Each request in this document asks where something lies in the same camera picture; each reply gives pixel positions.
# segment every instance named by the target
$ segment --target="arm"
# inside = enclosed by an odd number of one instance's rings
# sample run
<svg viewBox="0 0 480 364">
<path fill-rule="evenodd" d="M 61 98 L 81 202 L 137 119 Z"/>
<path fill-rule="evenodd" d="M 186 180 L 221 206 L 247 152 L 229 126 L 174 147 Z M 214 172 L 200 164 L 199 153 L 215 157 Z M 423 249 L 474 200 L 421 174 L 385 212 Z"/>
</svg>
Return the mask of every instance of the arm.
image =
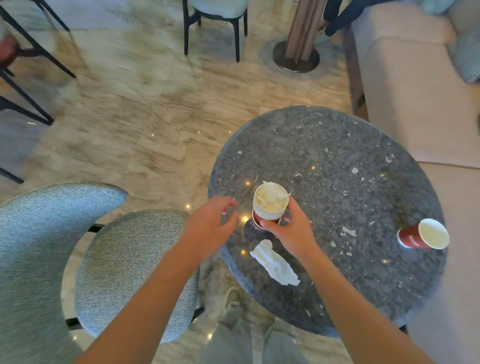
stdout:
<svg viewBox="0 0 480 364">
<path fill-rule="evenodd" d="M 412 340 L 368 302 L 322 252 L 308 218 L 290 197 L 288 226 L 262 220 L 305 267 L 356 364 L 434 364 Z"/>
<path fill-rule="evenodd" d="M 194 211 L 178 242 L 76 364 L 150 364 L 187 280 L 238 224 L 234 212 L 220 225 L 225 209 L 236 204 L 230 197 L 214 197 Z"/>
</svg>

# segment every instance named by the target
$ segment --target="left hand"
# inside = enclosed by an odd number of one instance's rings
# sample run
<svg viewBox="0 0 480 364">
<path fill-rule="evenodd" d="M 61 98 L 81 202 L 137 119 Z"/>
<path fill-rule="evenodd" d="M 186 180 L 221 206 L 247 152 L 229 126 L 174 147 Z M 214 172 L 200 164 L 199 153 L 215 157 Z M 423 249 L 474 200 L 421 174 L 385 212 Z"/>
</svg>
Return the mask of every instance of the left hand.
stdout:
<svg viewBox="0 0 480 364">
<path fill-rule="evenodd" d="M 222 215 L 228 207 L 236 207 L 237 201 L 228 196 L 216 196 L 190 215 L 183 233 L 177 242 L 188 255 L 198 259 L 198 264 L 225 244 L 235 230 L 239 215 L 234 211 L 228 221 L 221 225 Z"/>
</svg>

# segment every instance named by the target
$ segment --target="right hand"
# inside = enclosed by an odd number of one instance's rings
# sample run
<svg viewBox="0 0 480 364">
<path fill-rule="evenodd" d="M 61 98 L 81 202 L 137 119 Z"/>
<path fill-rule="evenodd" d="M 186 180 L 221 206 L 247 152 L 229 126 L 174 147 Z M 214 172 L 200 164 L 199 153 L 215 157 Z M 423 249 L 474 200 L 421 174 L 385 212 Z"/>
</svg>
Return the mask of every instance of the right hand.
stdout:
<svg viewBox="0 0 480 364">
<path fill-rule="evenodd" d="M 312 226 L 308 217 L 292 196 L 289 198 L 288 208 L 292 213 L 290 223 L 280 226 L 273 221 L 261 219 L 260 225 L 280 239 L 282 245 L 300 262 L 311 253 L 320 249 L 313 236 Z"/>
</svg>

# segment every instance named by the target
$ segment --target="round table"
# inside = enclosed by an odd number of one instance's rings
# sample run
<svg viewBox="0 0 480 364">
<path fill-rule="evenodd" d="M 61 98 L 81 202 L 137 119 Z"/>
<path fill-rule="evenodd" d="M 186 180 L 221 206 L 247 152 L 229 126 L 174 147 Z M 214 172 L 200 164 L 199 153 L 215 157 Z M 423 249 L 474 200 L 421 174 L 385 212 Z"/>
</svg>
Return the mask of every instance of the round table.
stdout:
<svg viewBox="0 0 480 364">
<path fill-rule="evenodd" d="M 258 116 L 228 140 L 208 190 L 209 198 L 238 200 L 240 224 L 221 254 L 242 287 L 271 313 L 298 328 L 338 336 L 303 266 L 274 235 L 252 225 L 253 191 L 262 181 L 292 192 L 320 248 L 399 327 L 435 289 L 447 249 L 408 249 L 396 239 L 398 229 L 422 218 L 444 224 L 420 166 L 360 118 L 322 107 L 290 107 Z M 291 265 L 298 286 L 281 285 L 250 255 L 262 239 L 270 239 Z"/>
</svg>

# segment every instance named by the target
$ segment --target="hand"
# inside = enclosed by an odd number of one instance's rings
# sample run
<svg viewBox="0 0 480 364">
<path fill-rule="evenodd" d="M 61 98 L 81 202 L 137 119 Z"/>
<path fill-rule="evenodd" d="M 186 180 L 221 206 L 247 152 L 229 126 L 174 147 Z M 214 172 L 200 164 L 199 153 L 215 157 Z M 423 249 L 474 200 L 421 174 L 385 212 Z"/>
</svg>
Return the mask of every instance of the hand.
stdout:
<svg viewBox="0 0 480 364">
<path fill-rule="evenodd" d="M 183 247 L 200 264 L 220 249 L 235 230 L 239 222 L 237 211 L 232 213 L 225 224 L 221 225 L 221 221 L 222 215 L 227 214 L 227 207 L 236 207 L 237 204 L 237 201 L 228 196 L 210 199 L 192 212 L 175 246 Z"/>
<path fill-rule="evenodd" d="M 287 226 L 280 226 L 270 220 L 260 220 L 260 225 L 275 234 L 280 239 L 285 249 L 296 257 L 302 264 L 312 252 L 319 250 L 313 236 L 312 226 L 297 201 L 292 196 L 289 198 L 288 208 L 292 213 Z"/>
</svg>

